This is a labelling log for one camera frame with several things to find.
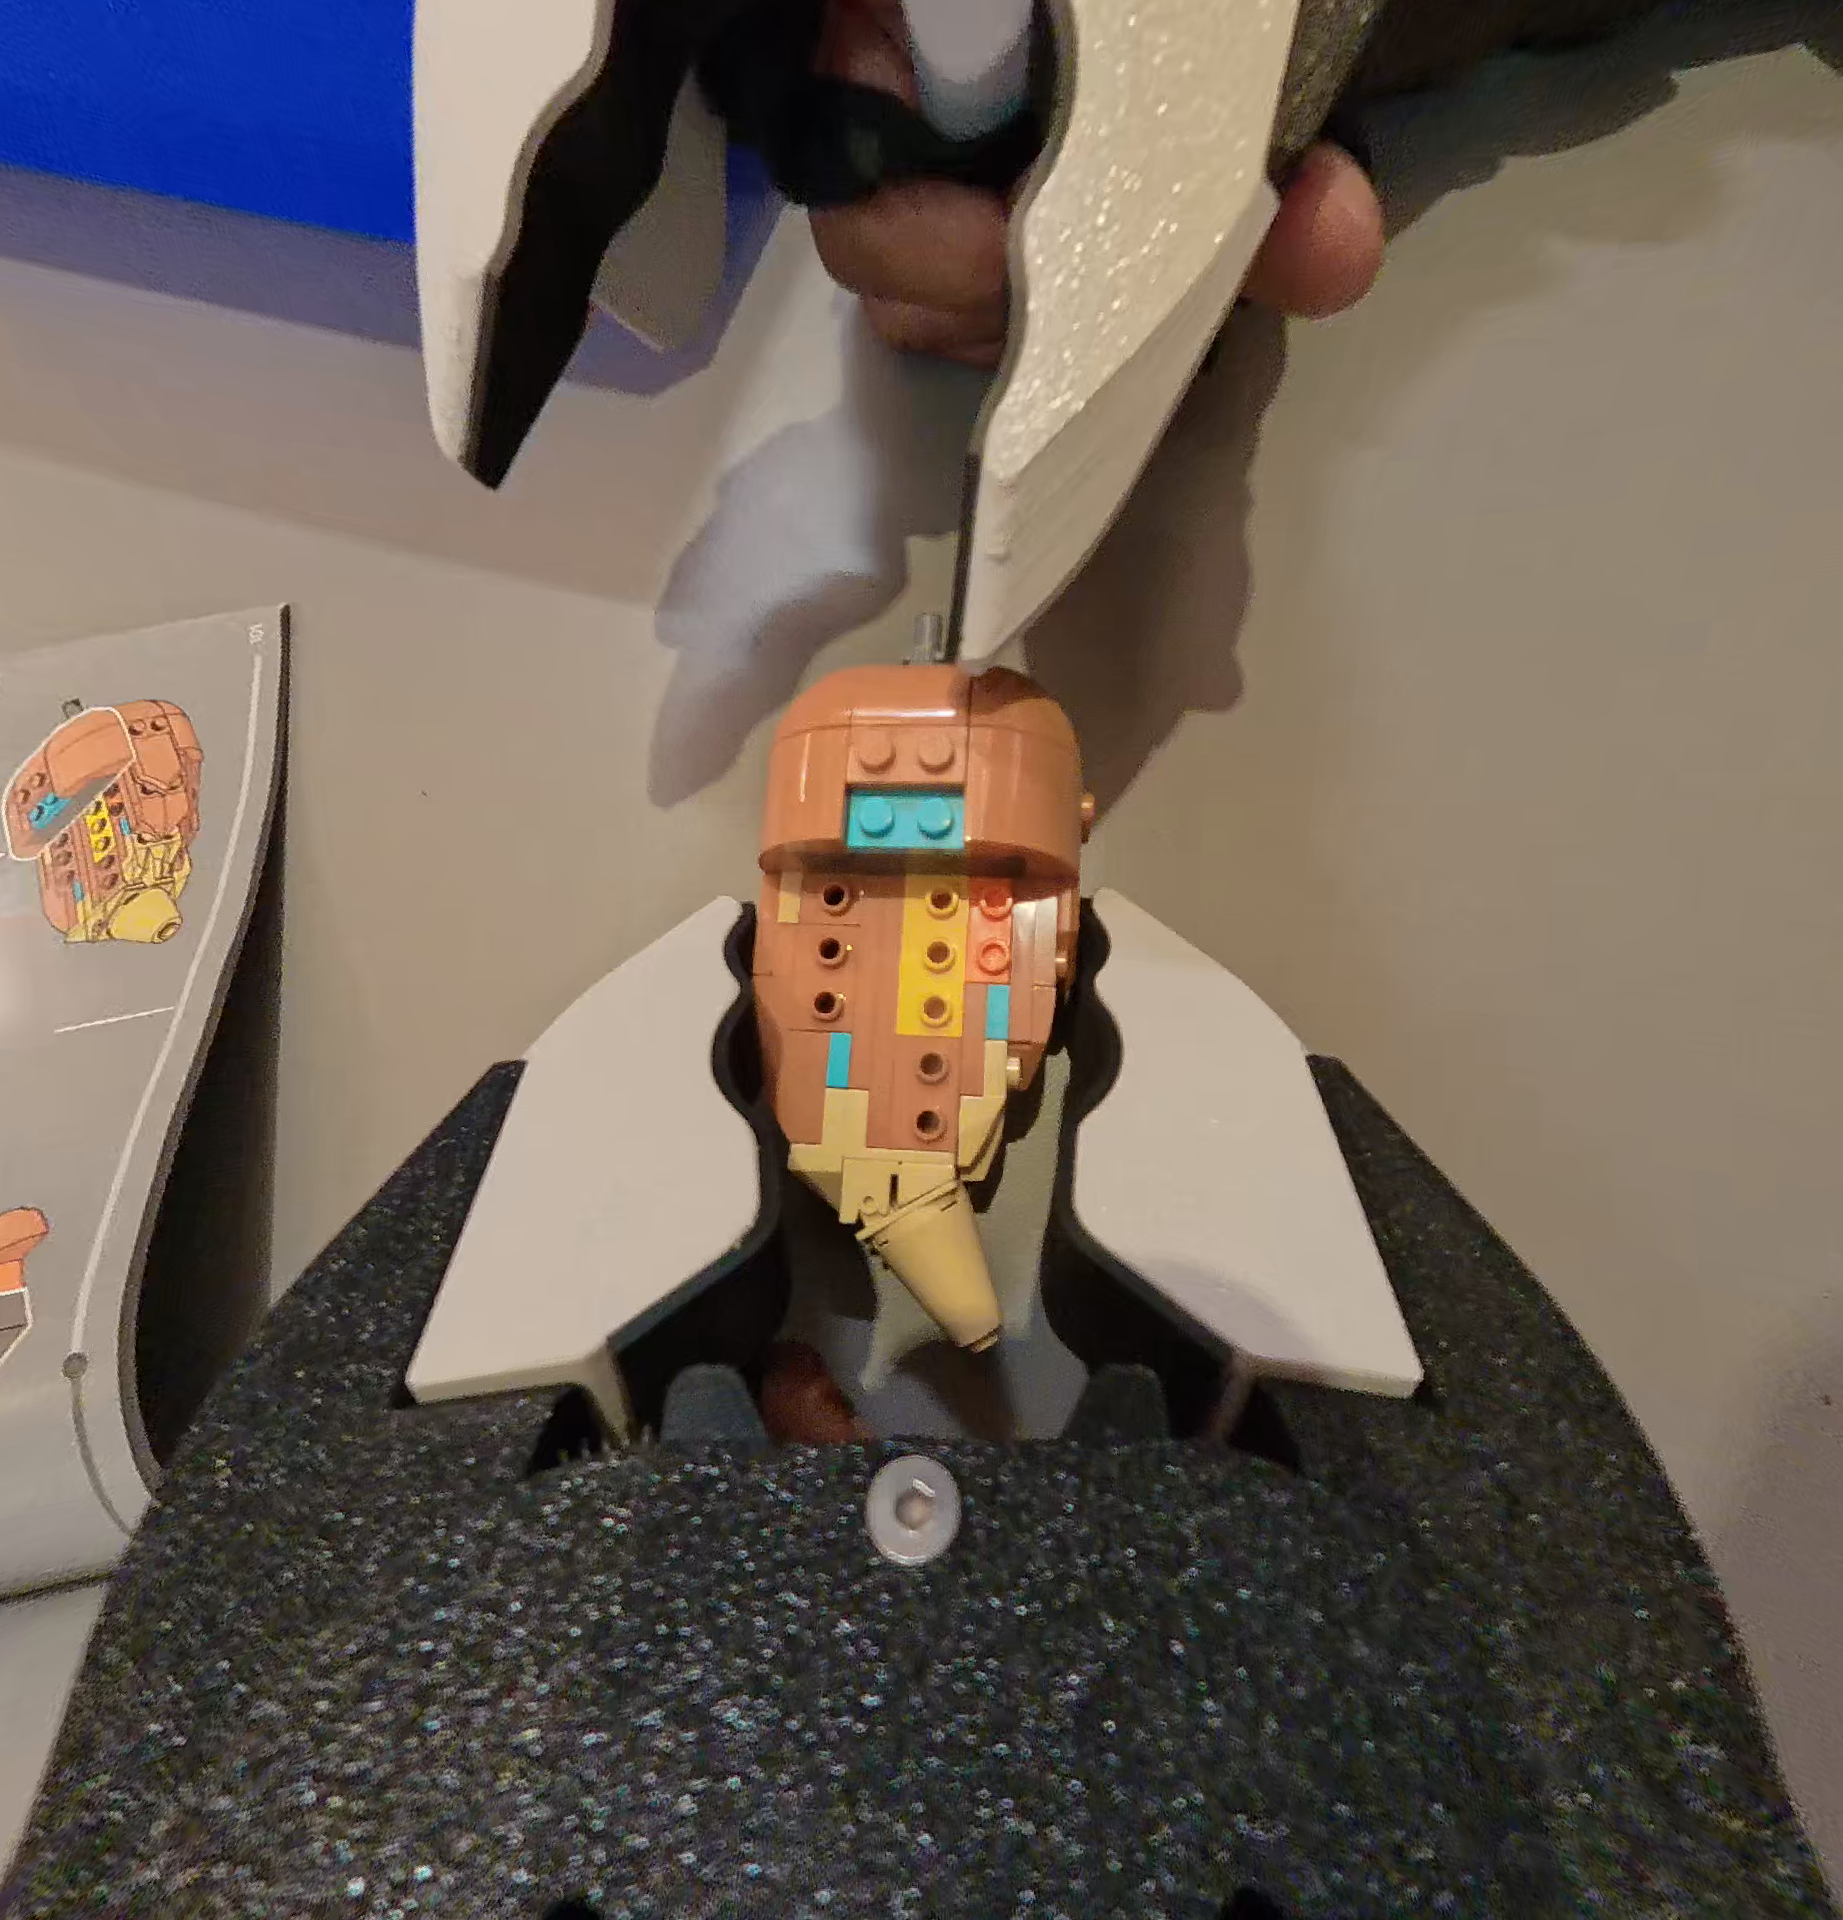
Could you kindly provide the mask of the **brown toy brick model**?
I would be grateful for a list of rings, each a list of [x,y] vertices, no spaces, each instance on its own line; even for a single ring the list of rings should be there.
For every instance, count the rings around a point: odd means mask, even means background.
[[[1090,828],[1071,720],[1010,666],[843,669],[766,754],[753,979],[788,1170],[964,1353],[1002,1334],[973,1185],[1070,992]]]

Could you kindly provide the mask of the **person's right hand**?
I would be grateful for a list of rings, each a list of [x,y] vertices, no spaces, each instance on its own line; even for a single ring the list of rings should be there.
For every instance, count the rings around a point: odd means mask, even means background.
[[[916,92],[893,2],[828,4],[815,66],[901,101]],[[815,248],[884,344],[993,370],[1007,339],[1007,240],[1019,190],[1019,180],[1001,192],[893,182],[859,203],[813,209]],[[1364,297],[1384,246],[1382,203],[1362,164],[1319,139],[1280,189],[1242,299],[1294,319],[1332,317]]]

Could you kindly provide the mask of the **light grey desk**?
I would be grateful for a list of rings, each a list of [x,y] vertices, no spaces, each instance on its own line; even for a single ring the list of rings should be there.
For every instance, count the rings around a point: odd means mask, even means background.
[[[1090,862],[1339,1057],[1701,1528],[1843,1897],[1843,23],[1372,115],[1377,284],[1248,310],[1032,634]],[[946,589],[982,384],[786,214],[502,493],[405,253],[0,167],[0,658],[292,605],[284,817],[161,1251],[282,1289],[487,1065],[742,890],[766,732]]]

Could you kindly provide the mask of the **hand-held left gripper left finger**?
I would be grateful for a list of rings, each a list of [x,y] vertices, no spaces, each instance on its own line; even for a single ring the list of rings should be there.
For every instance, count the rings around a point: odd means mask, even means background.
[[[529,1048],[405,1371],[415,1401],[661,1404],[688,1365],[758,1361],[788,1281],[754,927],[706,903]]]

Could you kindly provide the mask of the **brick building instruction booklet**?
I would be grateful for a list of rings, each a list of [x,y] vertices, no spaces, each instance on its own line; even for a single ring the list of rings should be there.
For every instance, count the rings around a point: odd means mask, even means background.
[[[254,913],[286,607],[0,660],[0,1601],[114,1569],[254,1280],[150,1242]]]

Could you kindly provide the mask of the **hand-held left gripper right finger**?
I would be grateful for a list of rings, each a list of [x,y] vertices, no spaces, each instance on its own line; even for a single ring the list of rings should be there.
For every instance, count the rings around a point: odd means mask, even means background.
[[[1120,1044],[1077,1120],[1079,1233],[1252,1377],[1406,1400],[1422,1383],[1293,1027],[1127,896],[1092,896]]]

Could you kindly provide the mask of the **blue panel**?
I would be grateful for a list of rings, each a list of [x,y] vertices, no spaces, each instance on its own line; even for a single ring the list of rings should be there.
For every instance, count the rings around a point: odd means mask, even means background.
[[[0,160],[387,242],[409,2],[0,2]]]

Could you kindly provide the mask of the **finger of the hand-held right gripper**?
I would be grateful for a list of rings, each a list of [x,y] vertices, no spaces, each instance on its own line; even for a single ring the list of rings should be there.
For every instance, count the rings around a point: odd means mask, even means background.
[[[1293,2],[1052,4],[1050,127],[966,452],[957,660],[990,660],[1124,506],[1273,220]]]
[[[597,308],[688,344],[720,290],[728,4],[420,2],[414,228],[429,417],[502,487]]]

